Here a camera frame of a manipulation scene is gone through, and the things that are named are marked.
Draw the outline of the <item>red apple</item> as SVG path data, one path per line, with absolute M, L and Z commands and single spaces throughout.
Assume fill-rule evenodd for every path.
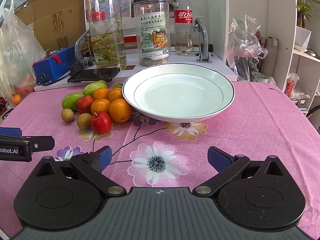
M 95 112 L 90 120 L 90 126 L 95 133 L 105 134 L 111 130 L 111 118 L 105 112 Z
M 85 95 L 76 102 L 76 108 L 79 114 L 88 113 L 91 114 L 91 105 L 94 102 L 90 95 Z

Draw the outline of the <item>brown longan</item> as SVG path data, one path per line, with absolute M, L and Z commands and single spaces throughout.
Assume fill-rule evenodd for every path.
M 91 125 L 91 118 L 92 116 L 88 113 L 82 113 L 78 116 L 77 118 L 77 126 L 81 129 L 81 130 L 86 130 L 88 128 L 90 128 Z
M 61 112 L 61 119 L 64 122 L 72 122 L 74 120 L 74 112 L 68 108 L 63 109 Z

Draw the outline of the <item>small front tangerine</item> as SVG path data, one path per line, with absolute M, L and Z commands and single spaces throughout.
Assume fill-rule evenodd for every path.
M 92 102 L 91 104 L 91 113 L 94 115 L 98 112 L 109 113 L 111 102 L 107 99 L 98 99 Z

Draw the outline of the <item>small tangerine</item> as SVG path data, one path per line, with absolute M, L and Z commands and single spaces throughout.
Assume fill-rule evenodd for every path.
M 119 87 L 113 88 L 108 95 L 108 100 L 110 102 L 114 102 L 117 99 L 124 99 L 122 89 Z
M 107 99 L 98 99 L 92 102 L 91 104 L 91 113 L 94 115 L 98 112 L 109 113 L 111 102 Z
M 93 93 L 93 100 L 108 99 L 110 90 L 108 88 L 98 88 Z

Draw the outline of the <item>large orange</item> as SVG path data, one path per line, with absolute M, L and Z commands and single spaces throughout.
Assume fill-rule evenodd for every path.
M 109 107 L 111 119 L 117 123 L 124 123 L 131 117 L 132 107 L 124 99 L 114 100 Z

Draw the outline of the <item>large green fruit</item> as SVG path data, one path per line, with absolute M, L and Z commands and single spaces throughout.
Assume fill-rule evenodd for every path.
M 61 102 L 63 109 L 71 109 L 72 111 L 77 111 L 76 103 L 78 100 L 84 97 L 82 93 L 71 93 L 65 96 Z
M 96 81 L 96 82 L 90 83 L 84 87 L 84 89 L 82 90 L 82 93 L 84 95 L 93 96 L 93 93 L 99 88 L 107 88 L 106 83 L 102 81 Z

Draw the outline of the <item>small back tangerine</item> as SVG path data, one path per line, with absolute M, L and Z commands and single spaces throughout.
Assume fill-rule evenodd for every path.
M 110 102 L 114 102 L 117 99 L 124 99 L 122 89 L 119 87 L 113 88 L 108 95 L 108 100 Z

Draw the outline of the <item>large green fruit back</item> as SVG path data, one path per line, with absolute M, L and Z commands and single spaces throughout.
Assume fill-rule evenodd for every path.
M 96 82 L 90 83 L 84 87 L 84 89 L 82 90 L 82 93 L 84 95 L 93 96 L 93 93 L 99 88 L 107 88 L 106 83 L 102 81 L 96 81 Z

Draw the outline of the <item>white plastic bag left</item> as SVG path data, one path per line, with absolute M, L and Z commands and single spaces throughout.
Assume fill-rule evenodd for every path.
M 18 105 L 36 86 L 33 63 L 46 52 L 33 29 L 14 13 L 14 0 L 1 2 L 1 96 Z

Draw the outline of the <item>white ceramic plate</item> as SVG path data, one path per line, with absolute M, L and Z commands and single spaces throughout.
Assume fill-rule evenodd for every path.
M 216 70 L 187 63 L 144 68 L 123 84 L 124 99 L 164 122 L 197 122 L 226 110 L 235 99 L 231 81 Z

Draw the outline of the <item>black smartphone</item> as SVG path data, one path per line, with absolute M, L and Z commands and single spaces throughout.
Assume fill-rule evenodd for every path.
M 71 76 L 68 83 L 80 83 L 91 81 L 111 82 L 120 73 L 120 68 L 101 68 L 101 69 L 85 69 L 81 70 L 74 76 Z

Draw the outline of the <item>small bottle red cap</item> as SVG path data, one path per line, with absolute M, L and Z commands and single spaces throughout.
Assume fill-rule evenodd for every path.
M 106 14 L 104 11 L 94 11 L 91 13 L 90 35 L 92 43 L 105 33 L 105 20 Z

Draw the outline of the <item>cola bottle red label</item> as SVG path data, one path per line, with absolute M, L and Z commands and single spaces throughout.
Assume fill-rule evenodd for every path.
M 176 0 L 174 6 L 175 51 L 178 55 L 189 55 L 193 48 L 193 10 L 189 0 Z

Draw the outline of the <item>clear jar with label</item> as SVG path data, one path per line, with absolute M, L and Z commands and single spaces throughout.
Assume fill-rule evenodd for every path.
M 168 0 L 133 0 L 137 20 L 139 64 L 144 67 L 170 62 Z

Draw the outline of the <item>grey metal bracket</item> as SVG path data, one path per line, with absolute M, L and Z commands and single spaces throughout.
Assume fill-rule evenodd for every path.
M 195 18 L 195 30 L 199 33 L 199 58 L 197 62 L 212 63 L 208 31 L 199 18 Z
M 92 52 L 91 38 L 89 30 L 85 31 L 75 43 L 75 58 L 77 63 L 83 65 L 84 68 L 93 66 L 94 55 Z

